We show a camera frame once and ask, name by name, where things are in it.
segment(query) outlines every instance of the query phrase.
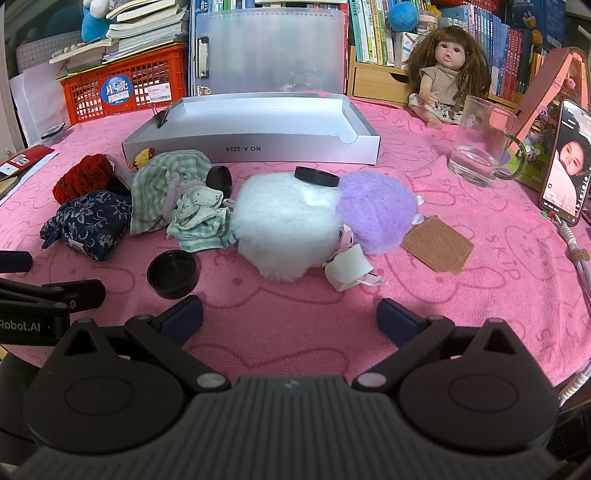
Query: water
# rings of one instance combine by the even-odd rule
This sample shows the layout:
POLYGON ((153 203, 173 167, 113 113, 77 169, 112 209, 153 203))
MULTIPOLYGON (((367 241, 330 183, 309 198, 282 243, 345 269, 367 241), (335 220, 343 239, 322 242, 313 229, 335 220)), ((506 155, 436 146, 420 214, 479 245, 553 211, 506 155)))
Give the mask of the water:
POLYGON ((492 187, 499 161, 488 152, 471 145, 457 145, 447 161, 447 166, 458 177, 478 185, 492 187))

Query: glass cup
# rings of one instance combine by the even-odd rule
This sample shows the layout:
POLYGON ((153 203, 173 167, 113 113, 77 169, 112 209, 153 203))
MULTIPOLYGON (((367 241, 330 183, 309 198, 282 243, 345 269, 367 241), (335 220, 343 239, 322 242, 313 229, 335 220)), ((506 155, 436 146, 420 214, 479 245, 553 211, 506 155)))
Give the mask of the glass cup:
POLYGON ((464 104, 456 143, 447 166, 452 173, 479 187, 492 187, 496 179, 513 180, 525 167, 525 147, 509 132, 517 117, 488 100, 469 95, 464 104), (519 166, 507 174, 501 168, 511 143, 519 146, 519 166))

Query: pink tablecloth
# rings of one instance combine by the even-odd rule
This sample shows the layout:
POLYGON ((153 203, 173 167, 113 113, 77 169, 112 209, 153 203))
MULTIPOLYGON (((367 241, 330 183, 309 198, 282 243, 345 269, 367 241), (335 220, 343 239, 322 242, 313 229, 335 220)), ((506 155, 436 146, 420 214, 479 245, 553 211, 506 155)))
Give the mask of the pink tablecloth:
MULTIPOLYGON (((202 269, 195 293, 203 300, 204 325, 186 349, 211 367, 236 378, 243 374, 343 374, 351 379, 393 347, 376 327, 375 308, 391 297, 418 314, 444 314, 459 325, 506 319, 552 382, 580 368, 591 355, 589 314, 566 244, 516 182, 479 189, 452 175, 441 153, 456 127, 428 129, 405 109, 357 103, 382 136, 376 167, 322 164, 343 174, 371 168, 394 176, 425 196, 421 211, 438 215, 468 237, 475 248, 457 276, 435 273, 401 248, 370 258, 387 286, 332 289, 320 270, 295 283, 264 280, 236 248, 197 255, 202 269)), ((0 207, 0 249, 28 250, 28 274, 8 275, 31 284, 100 278, 107 298, 92 316, 100 325, 122 324, 138 313, 157 314, 174 302, 159 298, 146 281, 150 261, 177 246, 164 231, 125 237, 103 263, 62 243, 41 250, 39 230, 58 207, 51 189, 84 155, 123 159, 121 142, 151 111, 76 125, 56 146, 59 155, 0 207)), ((251 175, 293 171, 293 164, 230 165, 235 191, 251 175)), ((575 230, 580 245, 591 242, 584 222, 575 230)), ((50 348, 10 346, 41 365, 50 348)))

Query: wooden drawer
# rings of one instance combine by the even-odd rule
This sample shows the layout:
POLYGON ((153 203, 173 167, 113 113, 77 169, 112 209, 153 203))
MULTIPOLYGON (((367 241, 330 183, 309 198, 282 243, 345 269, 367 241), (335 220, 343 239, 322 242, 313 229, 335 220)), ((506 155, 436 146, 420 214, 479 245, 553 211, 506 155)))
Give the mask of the wooden drawer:
POLYGON ((355 68, 353 96, 408 105, 408 77, 384 70, 355 68))

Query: purple fluffy ball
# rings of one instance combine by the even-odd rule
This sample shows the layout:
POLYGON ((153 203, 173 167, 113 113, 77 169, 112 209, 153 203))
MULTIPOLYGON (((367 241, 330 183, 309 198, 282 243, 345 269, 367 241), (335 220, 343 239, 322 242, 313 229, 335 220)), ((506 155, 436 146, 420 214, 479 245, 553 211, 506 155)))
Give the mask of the purple fluffy ball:
POLYGON ((399 180, 367 170, 340 178, 336 211, 363 253, 381 255, 400 245, 418 213, 416 195, 399 180))

